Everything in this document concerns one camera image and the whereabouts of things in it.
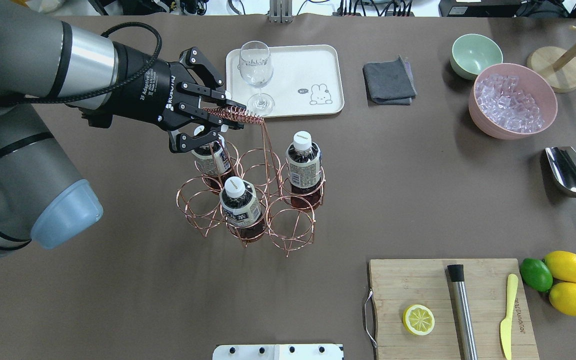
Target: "bottle cap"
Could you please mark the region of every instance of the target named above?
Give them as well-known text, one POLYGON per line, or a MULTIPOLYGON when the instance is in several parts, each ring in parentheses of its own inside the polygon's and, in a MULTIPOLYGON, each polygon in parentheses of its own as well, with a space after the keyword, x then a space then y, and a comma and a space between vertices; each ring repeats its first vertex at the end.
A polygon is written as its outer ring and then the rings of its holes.
POLYGON ((294 148, 299 151, 306 151, 313 147, 313 137, 308 131, 298 131, 292 137, 294 148))
POLYGON ((223 185, 223 189, 226 191, 226 195, 233 199, 240 198, 246 192, 244 180, 237 176, 229 177, 223 185))

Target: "yellow knife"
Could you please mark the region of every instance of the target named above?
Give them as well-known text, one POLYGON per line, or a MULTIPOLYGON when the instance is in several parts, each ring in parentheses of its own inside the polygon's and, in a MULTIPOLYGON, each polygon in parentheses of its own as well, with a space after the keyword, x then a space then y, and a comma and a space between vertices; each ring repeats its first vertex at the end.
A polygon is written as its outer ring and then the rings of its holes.
POLYGON ((508 283, 505 288, 505 318, 499 325, 499 334, 501 335, 501 349, 506 359, 512 360, 513 354, 510 349, 510 330, 513 327, 513 309, 515 307, 515 298, 517 297, 517 286, 519 278, 514 273, 508 275, 508 283))

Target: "lemon slice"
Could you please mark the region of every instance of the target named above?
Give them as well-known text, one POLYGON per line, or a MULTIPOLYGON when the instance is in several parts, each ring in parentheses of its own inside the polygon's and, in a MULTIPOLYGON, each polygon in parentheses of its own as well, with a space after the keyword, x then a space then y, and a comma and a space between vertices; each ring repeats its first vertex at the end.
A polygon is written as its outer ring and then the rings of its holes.
POLYGON ((418 303, 404 310, 402 321, 404 328, 414 335, 428 335, 435 328, 433 312, 418 303))

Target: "wooden stand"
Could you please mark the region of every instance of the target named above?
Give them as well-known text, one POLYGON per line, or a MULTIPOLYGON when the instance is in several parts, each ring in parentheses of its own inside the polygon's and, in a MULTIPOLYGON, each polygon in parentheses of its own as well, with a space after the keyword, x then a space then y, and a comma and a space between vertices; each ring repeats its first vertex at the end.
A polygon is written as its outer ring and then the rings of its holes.
POLYGON ((576 43, 569 50, 554 46, 538 48, 528 57, 527 65, 546 79, 554 92, 576 89, 576 43))

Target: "wooden base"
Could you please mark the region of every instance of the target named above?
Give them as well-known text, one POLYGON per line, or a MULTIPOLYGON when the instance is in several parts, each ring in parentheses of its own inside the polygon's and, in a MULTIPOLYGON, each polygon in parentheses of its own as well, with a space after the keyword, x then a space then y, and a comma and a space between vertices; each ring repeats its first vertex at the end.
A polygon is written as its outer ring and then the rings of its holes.
POLYGON ((554 92, 571 92, 576 89, 576 57, 557 71, 553 69, 553 64, 564 53, 564 48, 546 46, 538 48, 528 57, 528 68, 546 79, 554 92))

